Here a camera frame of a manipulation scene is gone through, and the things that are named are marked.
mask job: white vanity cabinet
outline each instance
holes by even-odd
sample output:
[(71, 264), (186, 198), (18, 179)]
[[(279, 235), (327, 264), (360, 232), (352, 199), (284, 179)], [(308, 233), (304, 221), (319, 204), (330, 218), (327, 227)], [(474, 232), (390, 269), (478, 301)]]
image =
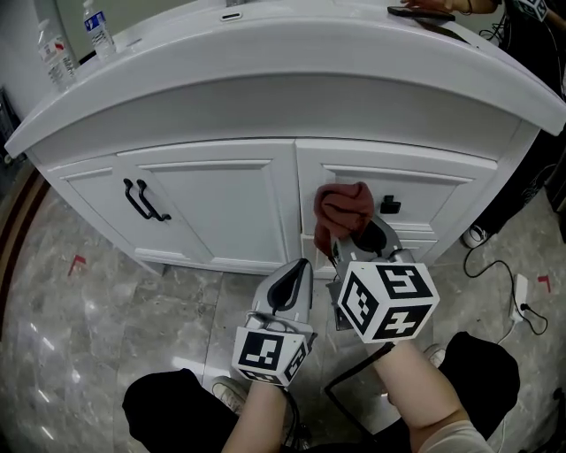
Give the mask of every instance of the white vanity cabinet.
[(430, 265), (539, 131), (566, 122), (557, 94), (454, 22), (424, 28), (371, 0), (200, 3), (125, 31), (131, 45), (87, 63), (5, 144), (153, 271), (268, 274), (303, 256), (332, 277), (314, 195), (359, 180)]

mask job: black cabinet handle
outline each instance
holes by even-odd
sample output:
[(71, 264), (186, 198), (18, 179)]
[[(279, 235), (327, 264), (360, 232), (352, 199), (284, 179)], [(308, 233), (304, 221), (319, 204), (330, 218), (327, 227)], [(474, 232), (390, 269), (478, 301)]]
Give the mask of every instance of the black cabinet handle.
[(140, 207), (140, 205), (135, 202), (135, 200), (132, 198), (132, 196), (130, 195), (130, 188), (132, 188), (132, 186), (134, 185), (128, 178), (124, 179), (124, 184), (126, 184), (126, 198), (127, 201), (130, 202), (130, 204), (135, 208), (136, 211), (138, 211), (140, 213), (140, 215), (144, 218), (144, 219), (151, 219), (151, 212), (149, 214), (146, 214), (143, 209)]
[(138, 187), (140, 188), (140, 192), (139, 192), (140, 200), (145, 205), (145, 207), (148, 208), (148, 210), (151, 214), (150, 217), (155, 217), (160, 222), (163, 222), (164, 220), (171, 220), (171, 216), (169, 214), (164, 214), (163, 216), (160, 216), (157, 213), (156, 208), (154, 208), (151, 205), (151, 203), (147, 200), (147, 198), (143, 194), (145, 189), (148, 188), (148, 185), (145, 183), (145, 181), (144, 180), (138, 180), (136, 182), (138, 183)]
[(379, 207), (380, 214), (398, 214), (399, 210), (401, 209), (400, 202), (393, 201), (394, 196), (386, 195), (383, 197), (383, 202)]

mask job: white sleeve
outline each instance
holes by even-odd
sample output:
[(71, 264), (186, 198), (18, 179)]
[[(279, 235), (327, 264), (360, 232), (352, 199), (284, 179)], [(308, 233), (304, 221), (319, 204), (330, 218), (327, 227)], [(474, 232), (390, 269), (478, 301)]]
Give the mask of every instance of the white sleeve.
[(456, 421), (434, 433), (418, 453), (493, 453), (470, 421)]

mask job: tile floor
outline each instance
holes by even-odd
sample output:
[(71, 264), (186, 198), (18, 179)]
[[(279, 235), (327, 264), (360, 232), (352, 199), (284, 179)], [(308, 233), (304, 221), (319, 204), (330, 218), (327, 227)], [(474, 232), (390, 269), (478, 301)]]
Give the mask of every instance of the tile floor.
[[(69, 276), (75, 255), (87, 263)], [(463, 255), (455, 244), (431, 268), (441, 302), (418, 338), (421, 348), (446, 345), (460, 330), (497, 341), (509, 329), (509, 277), (498, 267), (470, 280)], [(540, 441), (552, 423), (551, 394), (566, 383), (566, 246), (544, 195), (478, 250), (470, 268), (495, 258), (530, 279), (531, 306), (550, 318), (544, 335), (521, 324), (503, 343), (522, 379), (502, 449), (509, 453)], [(550, 293), (537, 282), (540, 275), (548, 275)], [(0, 422), (13, 452), (145, 451), (130, 437), (121, 409), (127, 387), (147, 373), (180, 368), (193, 370), (206, 388), (214, 376), (234, 376), (235, 328), (261, 279), (179, 267), (158, 278), (114, 249), (51, 190), (20, 254), (4, 320)], [(315, 443), (354, 440), (356, 431), (321, 386), (363, 358), (363, 347), (352, 331), (335, 331), (324, 282), (314, 289), (310, 321), (319, 337), (292, 391)], [(337, 394), (374, 431), (397, 417), (371, 370)], [(501, 430), (489, 441), (497, 450)]]

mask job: shoe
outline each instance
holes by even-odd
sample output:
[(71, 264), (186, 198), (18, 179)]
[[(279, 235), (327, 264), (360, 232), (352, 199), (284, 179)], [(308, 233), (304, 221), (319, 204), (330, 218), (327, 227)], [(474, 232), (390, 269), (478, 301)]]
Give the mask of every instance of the shoe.
[(446, 350), (441, 348), (439, 344), (432, 344), (424, 351), (424, 354), (428, 357), (428, 361), (438, 368), (444, 362), (444, 357), (446, 356)]
[(226, 376), (214, 378), (212, 381), (212, 394), (238, 416), (241, 415), (241, 411), (248, 398), (246, 389), (236, 380)]
[(472, 225), (462, 234), (462, 242), (468, 249), (475, 249), (487, 241), (490, 234), (481, 226)]

